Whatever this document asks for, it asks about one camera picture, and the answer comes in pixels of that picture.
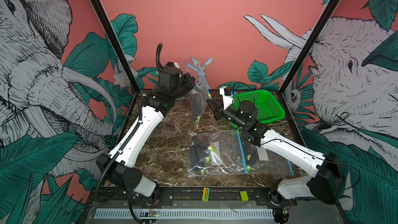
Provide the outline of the eggplant with green stem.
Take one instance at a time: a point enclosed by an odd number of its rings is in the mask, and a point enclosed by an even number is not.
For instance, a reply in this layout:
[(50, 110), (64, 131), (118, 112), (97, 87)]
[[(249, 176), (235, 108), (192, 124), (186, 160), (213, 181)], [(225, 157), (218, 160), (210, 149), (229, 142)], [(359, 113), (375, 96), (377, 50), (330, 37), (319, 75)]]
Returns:
[(200, 93), (191, 94), (189, 97), (193, 121), (198, 123), (203, 114), (203, 99)]

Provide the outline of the clear zip bag blue zipper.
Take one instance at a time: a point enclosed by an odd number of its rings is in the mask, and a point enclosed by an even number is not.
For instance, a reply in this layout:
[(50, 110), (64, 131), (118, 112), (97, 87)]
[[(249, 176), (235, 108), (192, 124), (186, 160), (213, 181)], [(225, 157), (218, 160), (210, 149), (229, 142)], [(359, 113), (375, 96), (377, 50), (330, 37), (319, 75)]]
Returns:
[(238, 149), (236, 153), (235, 162), (238, 164), (238, 174), (280, 174), (285, 176), (294, 175), (291, 162), (282, 156), (267, 150), (265, 148), (257, 147), (259, 160), (256, 162), (254, 168), (248, 173), (246, 169), (245, 159), (243, 157), (243, 146), (249, 145), (243, 136), (237, 131)]

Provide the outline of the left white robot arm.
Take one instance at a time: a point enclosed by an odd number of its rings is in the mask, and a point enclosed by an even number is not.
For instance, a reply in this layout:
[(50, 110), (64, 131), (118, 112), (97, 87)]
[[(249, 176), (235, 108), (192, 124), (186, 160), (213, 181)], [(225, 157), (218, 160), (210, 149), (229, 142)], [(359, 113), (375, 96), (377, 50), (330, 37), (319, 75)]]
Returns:
[(108, 155), (98, 157), (96, 164), (102, 173), (101, 183), (107, 180), (126, 192), (145, 197), (155, 194), (156, 182), (134, 167), (136, 160), (151, 133), (175, 105), (176, 99), (194, 86), (195, 78), (183, 73), (177, 63), (169, 62), (160, 69), (158, 84), (139, 103), (138, 117), (133, 126)]

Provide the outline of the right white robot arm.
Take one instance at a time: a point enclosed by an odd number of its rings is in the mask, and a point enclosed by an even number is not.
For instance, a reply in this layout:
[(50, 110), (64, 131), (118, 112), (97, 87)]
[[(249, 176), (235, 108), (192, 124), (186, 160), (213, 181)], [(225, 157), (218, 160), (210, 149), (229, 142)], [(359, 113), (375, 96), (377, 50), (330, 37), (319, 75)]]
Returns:
[(221, 101), (207, 100), (214, 118), (225, 118), (234, 124), (244, 140), (258, 148), (272, 151), (306, 172), (306, 176), (283, 179), (276, 191), (284, 199), (316, 198), (334, 205), (344, 188), (342, 162), (338, 155), (327, 155), (306, 148), (257, 120), (258, 110), (251, 101), (243, 101), (238, 109)]

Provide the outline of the green plastic basket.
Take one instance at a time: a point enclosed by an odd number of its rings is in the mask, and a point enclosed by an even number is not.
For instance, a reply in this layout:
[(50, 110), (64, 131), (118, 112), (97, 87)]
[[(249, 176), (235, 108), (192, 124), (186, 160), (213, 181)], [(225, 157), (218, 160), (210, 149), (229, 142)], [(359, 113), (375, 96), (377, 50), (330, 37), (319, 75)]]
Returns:
[(270, 124), (285, 117), (285, 110), (282, 108), (273, 94), (267, 90), (256, 90), (234, 95), (233, 108), (237, 109), (238, 103), (251, 101), (259, 111), (257, 120), (262, 124)]

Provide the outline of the green small block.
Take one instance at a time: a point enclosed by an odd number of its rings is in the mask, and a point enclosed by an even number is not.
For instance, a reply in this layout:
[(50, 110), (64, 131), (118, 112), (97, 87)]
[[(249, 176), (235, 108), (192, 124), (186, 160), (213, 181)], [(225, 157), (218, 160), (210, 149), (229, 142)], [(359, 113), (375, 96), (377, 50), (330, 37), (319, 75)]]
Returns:
[(240, 198), (242, 202), (249, 201), (248, 193), (245, 190), (240, 191)]

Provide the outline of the striped colour block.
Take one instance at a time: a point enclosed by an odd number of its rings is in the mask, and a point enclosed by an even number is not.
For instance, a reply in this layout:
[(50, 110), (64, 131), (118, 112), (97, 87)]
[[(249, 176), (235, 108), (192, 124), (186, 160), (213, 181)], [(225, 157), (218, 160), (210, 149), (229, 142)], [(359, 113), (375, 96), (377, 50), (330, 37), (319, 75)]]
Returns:
[(209, 200), (209, 192), (210, 192), (210, 189), (208, 187), (204, 187), (203, 188), (202, 201), (208, 202), (208, 200)]

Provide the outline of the white perforated rail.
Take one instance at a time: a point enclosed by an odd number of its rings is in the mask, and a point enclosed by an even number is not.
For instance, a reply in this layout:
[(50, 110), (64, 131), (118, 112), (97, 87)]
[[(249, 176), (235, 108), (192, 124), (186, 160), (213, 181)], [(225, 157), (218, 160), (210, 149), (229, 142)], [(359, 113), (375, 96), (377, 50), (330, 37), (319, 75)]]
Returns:
[[(213, 219), (213, 220), (241, 220), (241, 219), (273, 219), (271, 209), (229, 209), (229, 208), (158, 208), (134, 209), (135, 216), (146, 219)], [(94, 219), (132, 219), (133, 216), (126, 208), (99, 208)]]

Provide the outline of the left black frame post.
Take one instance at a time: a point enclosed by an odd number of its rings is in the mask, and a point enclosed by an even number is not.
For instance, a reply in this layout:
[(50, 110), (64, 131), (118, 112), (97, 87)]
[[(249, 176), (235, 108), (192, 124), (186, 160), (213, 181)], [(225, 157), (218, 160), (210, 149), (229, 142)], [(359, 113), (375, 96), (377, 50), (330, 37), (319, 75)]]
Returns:
[(128, 79), (130, 81), (130, 84), (132, 86), (132, 91), (136, 94), (139, 93), (140, 88), (133, 76), (133, 73), (131, 72), (131, 67), (126, 60), (126, 57), (124, 55), (124, 52), (123, 52), (123, 49), (119, 42), (119, 39), (117, 38), (117, 35), (113, 29), (113, 26), (109, 20), (109, 17), (105, 11), (105, 8), (104, 8), (101, 0), (90, 0), (90, 3), (95, 10), (95, 13), (105, 31), (105, 34), (106, 34), (113, 50), (116, 53), (118, 60), (120, 61), (122, 67), (124, 68), (124, 71), (126, 72), (126, 75), (127, 75)]

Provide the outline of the black frame post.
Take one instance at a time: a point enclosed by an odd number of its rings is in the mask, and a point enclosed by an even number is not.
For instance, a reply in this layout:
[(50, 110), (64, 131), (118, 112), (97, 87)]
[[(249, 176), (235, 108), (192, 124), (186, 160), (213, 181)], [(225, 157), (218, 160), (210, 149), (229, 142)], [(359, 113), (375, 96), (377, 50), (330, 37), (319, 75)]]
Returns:
[(318, 36), (322, 33), (327, 21), (329, 20), (329, 18), (335, 11), (335, 9), (338, 6), (340, 1), (341, 0), (328, 0), (320, 18), (318, 19), (316, 25), (314, 26), (313, 31), (311, 32), (310, 36), (308, 37), (308, 40), (306, 41), (305, 45), (301, 49), (301, 52), (299, 53), (297, 59), (295, 60), (287, 78), (285, 79), (283, 85), (279, 88), (278, 92), (280, 94), (283, 94), (289, 87), (289, 84), (293, 81), (294, 75), (297, 73), (301, 64), (303, 63), (303, 61), (309, 54), (310, 49), (314, 45)]
[(133, 73), (131, 72), (131, 67), (126, 60), (126, 57), (124, 55), (124, 52), (123, 52), (123, 49), (119, 42), (119, 39), (117, 38), (117, 35), (113, 29), (113, 26), (109, 20), (109, 17), (105, 11), (105, 8), (104, 8), (101, 0), (90, 0), (90, 3), (95, 10), (95, 13), (105, 31), (105, 34), (106, 34), (113, 50), (116, 53), (118, 60), (120, 61), (122, 67), (124, 68), (124, 71), (126, 72), (126, 75), (127, 75), (128, 79), (130, 81), (130, 84), (132, 86), (132, 91), (136, 94), (139, 93), (140, 88), (133, 76)]

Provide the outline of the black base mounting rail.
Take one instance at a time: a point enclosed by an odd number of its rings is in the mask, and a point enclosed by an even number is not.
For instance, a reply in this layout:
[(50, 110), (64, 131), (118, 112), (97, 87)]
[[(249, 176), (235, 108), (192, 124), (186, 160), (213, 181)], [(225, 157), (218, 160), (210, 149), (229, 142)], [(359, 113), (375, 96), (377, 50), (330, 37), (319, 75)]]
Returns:
[[(104, 201), (106, 198), (117, 193), (113, 198), (115, 201), (125, 201), (128, 194), (119, 191), (117, 187), (105, 187), (99, 191), (99, 199)], [(160, 202), (158, 206), (172, 206), (177, 201), (203, 201), (204, 187), (161, 187)], [(207, 203), (236, 201), (243, 202), (241, 193), (246, 192), (248, 202), (254, 202), (256, 206), (266, 206), (269, 208), (281, 208), (283, 206), (296, 206), (295, 200), (281, 200), (280, 204), (272, 201), (270, 189), (267, 187), (209, 187), (209, 197)]]

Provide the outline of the right black frame post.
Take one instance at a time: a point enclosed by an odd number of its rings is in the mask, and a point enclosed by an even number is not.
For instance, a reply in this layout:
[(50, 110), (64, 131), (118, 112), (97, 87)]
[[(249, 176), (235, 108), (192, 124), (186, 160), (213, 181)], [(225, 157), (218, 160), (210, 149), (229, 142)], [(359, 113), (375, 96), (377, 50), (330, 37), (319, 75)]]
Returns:
[(301, 52), (299, 53), (297, 59), (295, 60), (287, 78), (285, 79), (283, 85), (279, 88), (278, 92), (280, 94), (283, 94), (289, 87), (289, 84), (293, 81), (294, 75), (297, 73), (301, 64), (303, 63), (303, 61), (309, 54), (310, 49), (314, 45), (318, 36), (322, 33), (327, 21), (329, 20), (329, 18), (335, 11), (335, 9), (338, 6), (340, 1), (341, 0), (328, 0), (320, 18), (318, 19), (316, 25), (314, 26), (313, 31), (311, 32), (310, 36), (308, 37), (308, 40), (306, 41), (305, 45), (301, 49)]

